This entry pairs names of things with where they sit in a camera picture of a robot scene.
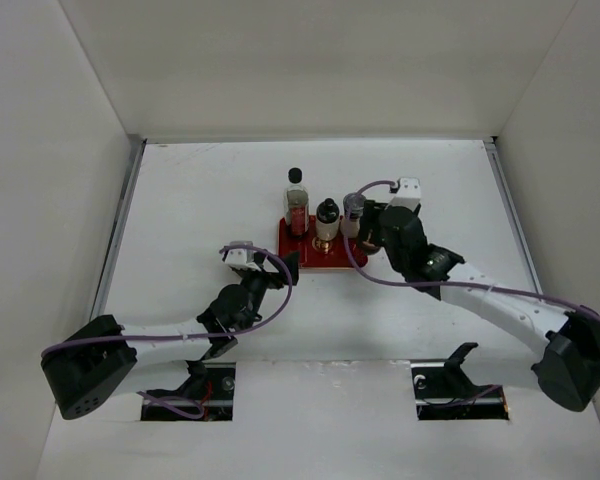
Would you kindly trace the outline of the clear lid salt grinder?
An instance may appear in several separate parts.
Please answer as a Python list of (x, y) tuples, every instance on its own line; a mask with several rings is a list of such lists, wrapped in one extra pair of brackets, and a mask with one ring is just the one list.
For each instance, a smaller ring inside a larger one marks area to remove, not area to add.
[(360, 218), (363, 215), (366, 197), (351, 192), (343, 198), (343, 216), (340, 231), (347, 238), (356, 238), (360, 229)]

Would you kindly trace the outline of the red lid chili jar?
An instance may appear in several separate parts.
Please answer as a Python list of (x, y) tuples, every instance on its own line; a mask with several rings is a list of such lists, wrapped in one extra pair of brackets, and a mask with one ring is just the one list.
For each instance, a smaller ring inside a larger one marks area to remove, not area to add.
[(363, 228), (360, 228), (358, 233), (357, 246), (367, 256), (377, 254), (382, 248), (382, 246), (378, 246), (375, 243), (373, 231), (371, 229)]

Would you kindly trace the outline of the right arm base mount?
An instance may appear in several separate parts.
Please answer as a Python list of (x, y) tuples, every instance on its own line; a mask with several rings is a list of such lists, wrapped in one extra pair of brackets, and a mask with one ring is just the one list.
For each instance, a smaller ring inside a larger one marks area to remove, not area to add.
[(477, 347), (476, 342), (465, 342), (447, 358), (410, 363), (420, 421), (509, 420), (503, 387), (474, 384), (462, 370)]

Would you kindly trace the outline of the small black dome cap bottle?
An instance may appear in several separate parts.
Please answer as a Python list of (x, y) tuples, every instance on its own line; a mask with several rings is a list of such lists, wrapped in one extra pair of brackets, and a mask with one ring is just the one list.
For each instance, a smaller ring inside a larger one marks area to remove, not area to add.
[(332, 198), (322, 201), (315, 215), (314, 247), (321, 253), (327, 253), (333, 246), (339, 233), (340, 210)]

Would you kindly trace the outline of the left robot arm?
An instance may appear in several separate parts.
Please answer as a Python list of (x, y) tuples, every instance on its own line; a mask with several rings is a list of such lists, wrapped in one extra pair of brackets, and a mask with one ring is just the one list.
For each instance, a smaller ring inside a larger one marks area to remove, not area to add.
[(282, 307), (299, 277), (300, 254), (282, 258), (253, 245), (233, 244), (221, 250), (223, 261), (241, 281), (225, 286), (193, 320), (153, 328), (123, 325), (102, 315), (67, 340), (41, 354), (41, 367), (62, 417), (80, 418), (114, 394), (129, 373), (141, 366), (191, 359), (196, 340), (207, 340), (203, 360), (216, 358), (279, 315), (263, 319), (259, 309), (269, 289), (286, 288)]

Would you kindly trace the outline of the dark sauce bottle black cap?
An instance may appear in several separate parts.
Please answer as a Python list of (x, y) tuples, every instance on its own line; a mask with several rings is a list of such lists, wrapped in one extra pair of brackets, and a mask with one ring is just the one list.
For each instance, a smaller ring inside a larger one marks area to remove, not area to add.
[(309, 194), (303, 185), (303, 172), (298, 167), (288, 171), (289, 185), (284, 190), (285, 223), (289, 235), (301, 238), (308, 231)]

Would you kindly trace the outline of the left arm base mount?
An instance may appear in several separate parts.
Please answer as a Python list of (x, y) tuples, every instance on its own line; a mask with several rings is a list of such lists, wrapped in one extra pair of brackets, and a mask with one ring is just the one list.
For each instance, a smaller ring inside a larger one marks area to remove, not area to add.
[(155, 389), (143, 398), (144, 422), (228, 422), (233, 420), (235, 363), (188, 363), (189, 376), (175, 390)]

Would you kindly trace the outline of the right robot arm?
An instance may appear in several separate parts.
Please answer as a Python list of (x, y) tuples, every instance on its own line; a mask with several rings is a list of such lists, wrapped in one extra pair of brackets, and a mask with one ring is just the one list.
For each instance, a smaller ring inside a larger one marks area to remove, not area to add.
[(600, 389), (600, 316), (557, 298), (516, 290), (427, 240), (417, 209), (367, 200), (358, 246), (385, 251), (391, 268), (411, 287), (460, 307), (526, 345), (537, 357), (530, 370), (550, 400), (573, 412)]

